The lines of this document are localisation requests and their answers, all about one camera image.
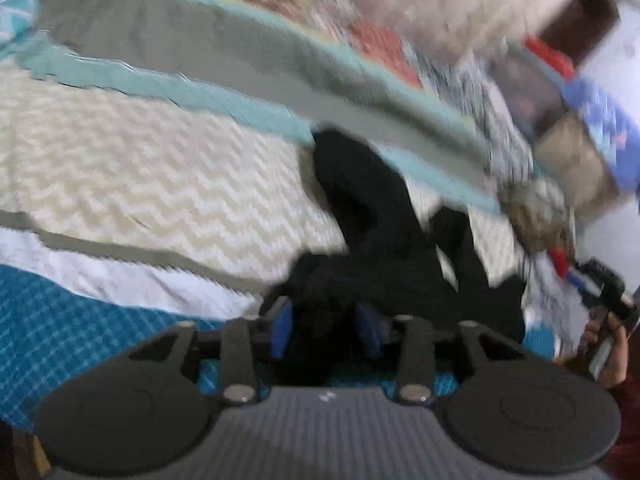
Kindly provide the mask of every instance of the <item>red sleeve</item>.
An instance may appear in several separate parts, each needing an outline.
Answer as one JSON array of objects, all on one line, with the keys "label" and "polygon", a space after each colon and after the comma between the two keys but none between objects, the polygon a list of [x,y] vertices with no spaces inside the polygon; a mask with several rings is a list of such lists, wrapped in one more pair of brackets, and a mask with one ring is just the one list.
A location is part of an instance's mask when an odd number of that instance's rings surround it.
[{"label": "red sleeve", "polygon": [[609,393],[620,407],[622,427],[604,467],[618,480],[636,480],[640,471],[640,383],[628,377]]}]

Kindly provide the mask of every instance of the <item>crumpled fabric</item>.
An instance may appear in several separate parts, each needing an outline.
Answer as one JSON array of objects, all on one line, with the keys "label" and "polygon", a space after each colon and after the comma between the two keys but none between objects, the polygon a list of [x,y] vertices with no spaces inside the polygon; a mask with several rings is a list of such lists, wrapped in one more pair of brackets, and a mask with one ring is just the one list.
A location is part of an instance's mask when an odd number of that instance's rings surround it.
[{"label": "crumpled fabric", "polygon": [[405,45],[405,55],[413,60],[425,88],[456,107],[473,120],[489,143],[489,172],[499,183],[526,182],[533,174],[533,156],[529,143],[514,126],[510,115],[498,110],[495,91],[482,69],[474,62],[463,68],[443,65],[412,52]]},{"label": "crumpled fabric", "polygon": [[560,279],[545,253],[528,256],[523,271],[527,290],[522,304],[527,324],[551,329],[559,341],[559,356],[574,354],[589,321],[580,293]]},{"label": "crumpled fabric", "polygon": [[516,237],[529,253],[558,246],[575,255],[574,216],[564,204],[558,184],[535,177],[526,184],[512,183],[498,193]]}]

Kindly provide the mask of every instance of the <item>black handle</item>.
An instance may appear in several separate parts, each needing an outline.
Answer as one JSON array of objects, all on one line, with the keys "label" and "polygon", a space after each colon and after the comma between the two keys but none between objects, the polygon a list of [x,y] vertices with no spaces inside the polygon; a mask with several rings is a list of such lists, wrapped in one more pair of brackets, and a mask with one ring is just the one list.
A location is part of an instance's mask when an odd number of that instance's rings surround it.
[{"label": "black handle", "polygon": [[435,398],[434,329],[416,317],[406,322],[396,379],[396,397],[403,404],[429,404]]},{"label": "black handle", "polygon": [[247,321],[241,317],[222,329],[218,391],[233,406],[257,400],[257,380]]}]

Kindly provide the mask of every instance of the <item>metal screw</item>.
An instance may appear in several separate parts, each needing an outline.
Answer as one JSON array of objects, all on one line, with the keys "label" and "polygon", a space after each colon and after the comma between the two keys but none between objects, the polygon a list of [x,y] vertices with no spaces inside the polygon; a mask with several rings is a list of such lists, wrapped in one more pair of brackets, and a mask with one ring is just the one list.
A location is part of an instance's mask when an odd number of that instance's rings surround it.
[{"label": "metal screw", "polygon": [[424,384],[405,384],[400,388],[398,396],[404,402],[423,404],[431,399],[431,389],[424,386]]},{"label": "metal screw", "polygon": [[246,384],[232,384],[222,393],[226,400],[237,404],[244,404],[255,399],[255,390]]}]

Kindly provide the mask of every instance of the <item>circular pad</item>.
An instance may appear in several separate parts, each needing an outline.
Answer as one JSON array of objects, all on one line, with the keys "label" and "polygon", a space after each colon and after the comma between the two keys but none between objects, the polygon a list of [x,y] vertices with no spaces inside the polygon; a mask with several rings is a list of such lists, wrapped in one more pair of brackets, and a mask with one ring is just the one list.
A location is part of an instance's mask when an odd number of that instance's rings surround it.
[{"label": "circular pad", "polygon": [[176,460],[203,434],[207,399],[178,370],[132,361],[106,368],[41,403],[37,434],[54,462],[99,476],[139,473]]},{"label": "circular pad", "polygon": [[444,415],[467,452],[529,474],[592,465],[620,432],[620,411],[605,390],[545,362],[491,363],[459,387]]}]

